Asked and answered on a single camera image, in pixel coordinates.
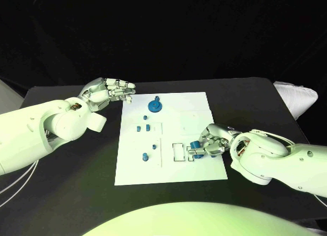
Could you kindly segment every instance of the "black curtain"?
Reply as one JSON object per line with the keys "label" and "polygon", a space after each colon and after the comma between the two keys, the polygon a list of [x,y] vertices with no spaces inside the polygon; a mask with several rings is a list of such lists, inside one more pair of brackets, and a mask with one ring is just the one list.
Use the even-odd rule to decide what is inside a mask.
{"label": "black curtain", "polygon": [[320,99],[298,123],[327,145],[327,2],[0,0],[0,78],[15,90],[100,76],[304,85]]}

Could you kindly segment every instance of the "robotic hand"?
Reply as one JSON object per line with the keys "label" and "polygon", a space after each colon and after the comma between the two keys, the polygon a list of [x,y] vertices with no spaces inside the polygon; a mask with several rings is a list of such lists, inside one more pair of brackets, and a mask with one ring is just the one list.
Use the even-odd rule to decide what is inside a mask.
{"label": "robotic hand", "polygon": [[97,113],[110,101],[131,103],[136,85],[115,79],[91,81],[78,97],[55,100],[0,115],[0,175],[23,168],[87,128],[100,132],[107,118]]}
{"label": "robotic hand", "polygon": [[267,185],[275,178],[295,190],[327,197],[327,147],[295,144],[255,129],[241,133],[218,124],[202,132],[203,141],[189,153],[216,156],[229,150],[231,167],[254,183]]}

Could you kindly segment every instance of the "blue knob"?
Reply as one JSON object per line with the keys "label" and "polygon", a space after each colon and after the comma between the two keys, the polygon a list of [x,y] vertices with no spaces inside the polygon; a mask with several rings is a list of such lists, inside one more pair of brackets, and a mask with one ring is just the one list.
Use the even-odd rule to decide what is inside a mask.
{"label": "blue knob", "polygon": [[144,160],[144,161],[148,160],[147,153],[143,154],[143,160]]}
{"label": "blue knob", "polygon": [[[190,143],[190,148],[192,148],[192,149],[200,148],[200,143],[199,143],[199,141],[193,141],[193,142]],[[195,157],[195,159],[199,159],[199,158],[203,157],[203,155],[202,155],[202,154],[193,155],[193,157]]]}
{"label": "blue knob", "polygon": [[154,97],[154,100],[148,103],[147,108],[154,113],[161,110],[161,103],[159,96]]}

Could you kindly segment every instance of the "table surface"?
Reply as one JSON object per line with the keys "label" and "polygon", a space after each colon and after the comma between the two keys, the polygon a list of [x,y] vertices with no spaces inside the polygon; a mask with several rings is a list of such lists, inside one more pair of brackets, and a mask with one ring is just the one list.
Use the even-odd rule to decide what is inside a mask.
{"label": "table surface", "polygon": [[[78,95],[82,86],[33,87],[22,107]],[[242,132],[259,129],[297,143],[305,136],[272,83],[264,78],[172,81],[137,84],[137,94],[205,91],[216,123]],[[40,159],[23,190],[0,208],[0,235],[81,235],[107,220],[143,207],[173,202],[216,202],[256,209],[288,220],[327,218],[327,209],[308,193],[278,180],[249,182],[231,168],[228,180],[114,186],[123,103],[98,113],[101,133],[87,130]],[[26,168],[0,176],[0,189]],[[19,186],[0,195],[0,203]]]}

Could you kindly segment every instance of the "white pillow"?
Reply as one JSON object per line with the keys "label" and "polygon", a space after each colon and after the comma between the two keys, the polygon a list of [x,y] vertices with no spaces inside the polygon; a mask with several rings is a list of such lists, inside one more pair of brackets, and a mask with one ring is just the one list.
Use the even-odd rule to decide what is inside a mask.
{"label": "white pillow", "polygon": [[318,99],[317,92],[310,88],[279,81],[275,81],[274,85],[292,117],[294,119],[298,119]]}

